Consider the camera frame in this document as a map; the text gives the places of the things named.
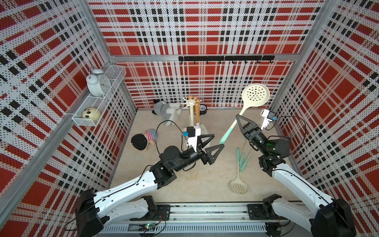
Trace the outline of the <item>cream utensil rack stand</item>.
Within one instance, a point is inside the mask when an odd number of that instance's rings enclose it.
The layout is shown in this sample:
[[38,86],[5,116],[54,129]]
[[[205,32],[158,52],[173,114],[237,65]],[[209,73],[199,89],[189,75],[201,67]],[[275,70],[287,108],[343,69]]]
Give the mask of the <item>cream utensil rack stand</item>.
[[[194,100],[194,104],[190,104],[189,103],[189,99],[184,99],[184,103],[183,105],[185,105],[186,107],[189,108],[189,126],[186,127],[187,128],[187,133],[190,133],[191,132],[191,135],[190,136],[194,136],[194,132],[195,132],[195,129],[194,128],[190,128],[190,126],[197,126],[196,125],[196,117],[195,117],[195,110],[194,110],[194,106],[195,106],[195,100]],[[201,132],[201,135],[203,134],[208,134],[208,131],[205,127],[205,125],[203,123],[200,123],[200,132]]]

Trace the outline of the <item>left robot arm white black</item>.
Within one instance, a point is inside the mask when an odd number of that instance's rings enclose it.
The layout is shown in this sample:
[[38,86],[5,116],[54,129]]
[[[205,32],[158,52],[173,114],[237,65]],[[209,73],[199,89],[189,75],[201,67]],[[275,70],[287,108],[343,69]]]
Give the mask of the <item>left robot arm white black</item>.
[[81,192],[75,210],[78,236],[92,237],[98,234],[115,219],[115,211],[121,206],[145,193],[169,185],[177,178],[176,172],[198,160],[212,165],[225,147],[224,144],[219,144],[206,148],[205,145],[213,138],[213,134],[200,135],[197,146],[189,147],[183,152],[176,146],[169,146],[159,155],[159,162],[146,166],[140,176],[108,190],[95,192],[88,189]]

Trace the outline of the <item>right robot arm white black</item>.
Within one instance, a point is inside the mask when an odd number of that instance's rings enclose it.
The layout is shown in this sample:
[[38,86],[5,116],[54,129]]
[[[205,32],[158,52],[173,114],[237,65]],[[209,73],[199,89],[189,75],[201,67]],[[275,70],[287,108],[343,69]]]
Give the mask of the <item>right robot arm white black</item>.
[[297,174],[284,160],[290,152],[290,138],[266,137],[258,125],[237,115],[236,122],[249,145],[262,153],[262,171],[286,186],[306,206],[299,207],[279,195],[264,200],[268,212],[284,217],[309,231],[314,237],[355,237],[356,229],[349,204],[320,191]]

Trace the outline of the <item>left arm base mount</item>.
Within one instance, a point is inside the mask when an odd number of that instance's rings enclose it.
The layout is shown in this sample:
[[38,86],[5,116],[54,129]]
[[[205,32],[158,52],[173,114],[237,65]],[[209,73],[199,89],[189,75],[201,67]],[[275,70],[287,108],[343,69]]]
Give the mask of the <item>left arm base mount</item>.
[[141,218],[131,218],[130,221],[147,221],[161,218],[165,221],[169,220],[171,205],[159,204],[157,206],[148,207],[148,212]]

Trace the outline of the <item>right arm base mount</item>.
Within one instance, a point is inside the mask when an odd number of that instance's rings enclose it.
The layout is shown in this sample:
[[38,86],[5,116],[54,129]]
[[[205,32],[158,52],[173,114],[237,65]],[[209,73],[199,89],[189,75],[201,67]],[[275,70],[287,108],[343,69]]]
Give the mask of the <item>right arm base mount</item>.
[[287,221],[287,218],[279,217],[274,213],[265,214],[262,203],[254,203],[247,205],[247,213],[250,220],[264,220],[264,221]]

